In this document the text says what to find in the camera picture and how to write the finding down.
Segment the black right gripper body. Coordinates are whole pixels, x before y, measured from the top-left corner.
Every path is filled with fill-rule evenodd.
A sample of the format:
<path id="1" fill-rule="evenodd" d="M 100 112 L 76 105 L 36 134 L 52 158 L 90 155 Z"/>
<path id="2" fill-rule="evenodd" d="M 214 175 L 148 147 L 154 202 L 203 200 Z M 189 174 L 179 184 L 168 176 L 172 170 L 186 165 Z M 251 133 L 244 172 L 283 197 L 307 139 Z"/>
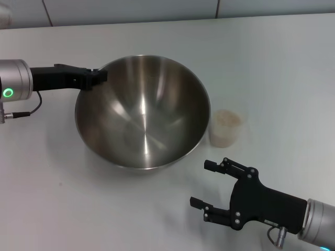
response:
<path id="1" fill-rule="evenodd" d="M 251 168 L 230 171 L 237 181 L 230 198 L 231 228 L 241 230 L 249 221 L 285 227 L 297 234 L 303 226 L 307 201 L 264 186 Z"/>

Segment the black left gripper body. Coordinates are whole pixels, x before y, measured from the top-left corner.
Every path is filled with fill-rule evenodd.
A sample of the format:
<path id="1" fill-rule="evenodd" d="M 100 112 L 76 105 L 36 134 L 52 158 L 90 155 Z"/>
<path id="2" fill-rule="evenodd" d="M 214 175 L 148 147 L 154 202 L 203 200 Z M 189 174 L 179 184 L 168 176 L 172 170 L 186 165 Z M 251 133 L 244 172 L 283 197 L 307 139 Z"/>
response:
<path id="1" fill-rule="evenodd" d="M 75 81 L 79 72 L 59 71 L 55 67 L 32 67 L 33 91 L 76 89 Z"/>

